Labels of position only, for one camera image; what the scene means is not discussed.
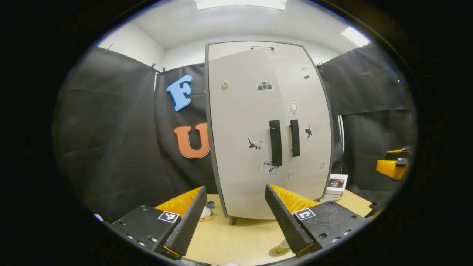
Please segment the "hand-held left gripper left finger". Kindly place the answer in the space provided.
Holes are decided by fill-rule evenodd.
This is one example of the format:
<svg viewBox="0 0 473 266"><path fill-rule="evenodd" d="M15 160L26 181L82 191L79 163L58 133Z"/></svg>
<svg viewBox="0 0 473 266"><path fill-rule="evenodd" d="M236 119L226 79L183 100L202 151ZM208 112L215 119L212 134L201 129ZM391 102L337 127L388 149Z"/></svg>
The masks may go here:
<svg viewBox="0 0 473 266"><path fill-rule="evenodd" d="M206 202L207 189L201 186L156 207L139 205L112 222L111 229L142 249L181 259L187 254Z"/></svg>

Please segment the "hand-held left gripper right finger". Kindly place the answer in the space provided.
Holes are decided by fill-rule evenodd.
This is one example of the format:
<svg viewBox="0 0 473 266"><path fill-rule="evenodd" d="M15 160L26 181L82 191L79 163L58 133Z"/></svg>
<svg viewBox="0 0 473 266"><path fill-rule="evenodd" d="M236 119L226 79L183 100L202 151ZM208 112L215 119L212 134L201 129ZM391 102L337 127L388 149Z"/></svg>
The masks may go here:
<svg viewBox="0 0 473 266"><path fill-rule="evenodd" d="M335 201L319 203L273 184L266 184L265 200L297 257L326 249L368 224Z"/></svg>

